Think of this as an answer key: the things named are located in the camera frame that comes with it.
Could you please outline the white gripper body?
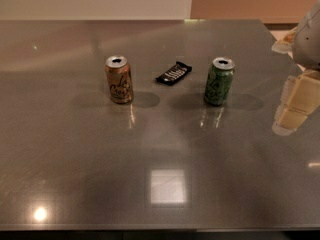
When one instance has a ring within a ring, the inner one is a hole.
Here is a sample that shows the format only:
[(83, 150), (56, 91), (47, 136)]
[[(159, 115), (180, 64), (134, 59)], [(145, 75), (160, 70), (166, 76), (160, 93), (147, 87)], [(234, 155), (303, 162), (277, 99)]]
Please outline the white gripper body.
[(293, 41), (294, 61), (308, 69), (320, 69), (320, 0), (298, 23)]

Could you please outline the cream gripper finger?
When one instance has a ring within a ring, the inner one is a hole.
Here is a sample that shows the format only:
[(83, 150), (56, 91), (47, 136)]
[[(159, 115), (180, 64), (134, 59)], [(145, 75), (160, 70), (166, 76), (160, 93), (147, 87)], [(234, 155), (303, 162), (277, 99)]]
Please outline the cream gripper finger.
[(272, 45), (271, 50), (280, 54), (291, 53), (293, 51), (296, 30), (297, 28), (294, 27), (293, 29), (289, 30), (282, 38), (275, 41)]
[(280, 136), (295, 132), (320, 106), (320, 71), (305, 70), (285, 81), (272, 130)]

